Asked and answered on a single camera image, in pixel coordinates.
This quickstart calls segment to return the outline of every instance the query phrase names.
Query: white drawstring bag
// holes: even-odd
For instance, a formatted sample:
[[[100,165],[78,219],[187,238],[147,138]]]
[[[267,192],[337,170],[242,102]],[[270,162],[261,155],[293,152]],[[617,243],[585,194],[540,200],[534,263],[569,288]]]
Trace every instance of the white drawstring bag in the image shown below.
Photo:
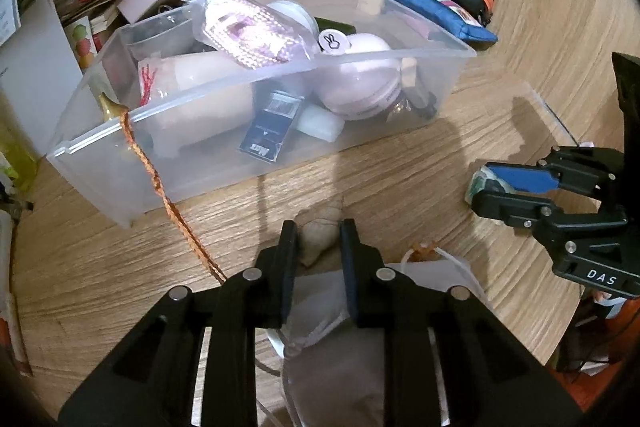
[[[438,261],[388,264],[420,286],[466,286],[492,310],[468,264],[440,248]],[[384,410],[384,333],[358,329],[341,271],[296,278],[289,318],[269,340],[283,358],[282,389],[299,427],[379,427]],[[431,349],[424,346],[425,353]]]

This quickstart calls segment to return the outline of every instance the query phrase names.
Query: gold bottle cap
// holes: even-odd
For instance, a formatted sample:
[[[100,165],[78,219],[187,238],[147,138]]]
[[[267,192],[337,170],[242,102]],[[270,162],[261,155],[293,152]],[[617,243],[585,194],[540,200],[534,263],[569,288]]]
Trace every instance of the gold bottle cap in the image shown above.
[[[113,100],[103,92],[98,96],[98,102],[100,103],[102,117],[105,122],[113,120],[114,118],[120,118],[121,115],[129,112],[129,107],[122,105],[121,103],[113,102]]]

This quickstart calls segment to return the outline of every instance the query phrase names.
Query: orange rope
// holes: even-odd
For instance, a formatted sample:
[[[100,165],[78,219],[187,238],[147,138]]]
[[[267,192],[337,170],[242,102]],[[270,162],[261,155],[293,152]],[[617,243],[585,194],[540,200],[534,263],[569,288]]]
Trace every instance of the orange rope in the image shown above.
[[[149,158],[146,156],[145,152],[140,149],[140,145],[136,142],[136,139],[133,136],[133,129],[131,128],[131,123],[129,121],[129,113],[125,112],[120,115],[120,126],[122,127],[122,131],[124,132],[124,136],[127,139],[127,143],[133,149],[133,152],[136,153],[140,161],[144,164],[146,171],[151,176],[151,182],[153,183],[154,190],[158,196],[162,198],[162,203],[164,203],[164,208],[166,209],[166,213],[169,216],[176,227],[180,229],[182,235],[189,243],[191,250],[198,256],[204,267],[209,270],[209,272],[218,279],[218,282],[222,284],[226,281],[227,277],[225,273],[222,271],[220,266],[218,266],[215,261],[209,256],[205,248],[203,247],[200,240],[196,237],[191,230],[191,227],[184,220],[184,218],[180,215],[180,211],[175,206],[174,202],[169,199],[164,191],[164,186],[162,185],[162,180],[160,179],[160,174],[156,171],[156,168],[153,166]]]

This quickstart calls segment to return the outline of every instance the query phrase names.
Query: transparent plastic bin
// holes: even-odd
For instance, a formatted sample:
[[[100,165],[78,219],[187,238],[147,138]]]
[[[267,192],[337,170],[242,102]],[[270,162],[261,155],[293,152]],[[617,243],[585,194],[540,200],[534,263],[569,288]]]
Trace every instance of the transparent plastic bin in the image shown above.
[[[257,1],[267,4],[275,0]],[[96,102],[101,91],[132,108],[130,120],[136,139],[158,169],[169,197],[181,201],[423,126],[449,96],[467,60],[476,55],[438,25],[392,0],[293,1],[313,16],[349,23],[358,32],[375,34],[392,49],[337,57],[317,55],[313,60],[242,70],[139,107],[137,64],[143,54],[159,52],[168,57],[204,51],[203,45],[184,31],[189,8],[172,10],[114,33],[63,113],[47,158],[98,210],[126,227],[133,219],[162,206],[162,202],[142,163],[128,149],[119,122],[102,123]],[[402,96],[410,103],[403,99],[401,105],[372,118],[347,121],[335,142],[292,127],[275,163],[239,150],[252,116],[263,108],[270,92],[305,92],[304,103],[321,106],[315,92],[326,90],[331,82],[335,84],[341,65],[365,60],[396,60],[408,65],[409,73],[405,78],[403,72],[401,87]],[[247,114],[247,107],[253,112]],[[191,118],[203,109],[210,110],[206,121]],[[181,146],[185,132],[188,139]]]

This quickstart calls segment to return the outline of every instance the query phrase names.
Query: white paper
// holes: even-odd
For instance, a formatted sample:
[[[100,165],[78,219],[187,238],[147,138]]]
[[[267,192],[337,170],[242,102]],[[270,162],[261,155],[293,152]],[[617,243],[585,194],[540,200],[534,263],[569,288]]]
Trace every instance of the white paper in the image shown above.
[[[0,0],[0,46],[20,28],[16,0]]]
[[[21,22],[0,47],[0,98],[36,153],[45,155],[82,73],[52,0],[35,0]]]

